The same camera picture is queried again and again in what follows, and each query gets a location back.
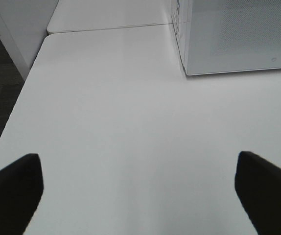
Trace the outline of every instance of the desk surface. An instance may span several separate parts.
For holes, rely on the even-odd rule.
[[[59,0],[49,34],[167,24],[170,0]]]
[[[234,175],[281,167],[281,70],[186,78],[171,27],[45,39],[0,139],[0,169],[41,157],[25,234],[256,234]]]

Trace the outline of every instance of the white desk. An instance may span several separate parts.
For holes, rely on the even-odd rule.
[[[171,23],[170,0],[59,0],[49,34]]]
[[[45,40],[0,139],[0,169],[41,157],[27,235],[256,234],[234,174],[281,167],[281,70],[187,79],[170,27]]]

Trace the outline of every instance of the white partition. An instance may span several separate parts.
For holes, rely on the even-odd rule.
[[[0,39],[25,80],[58,0],[0,0]]]

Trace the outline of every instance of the white wall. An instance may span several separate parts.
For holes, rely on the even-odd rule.
[[[0,0],[0,39],[25,80],[58,0]]]

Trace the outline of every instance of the perforated metal panel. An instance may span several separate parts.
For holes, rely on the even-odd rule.
[[[281,68],[281,0],[185,1],[187,74]]]

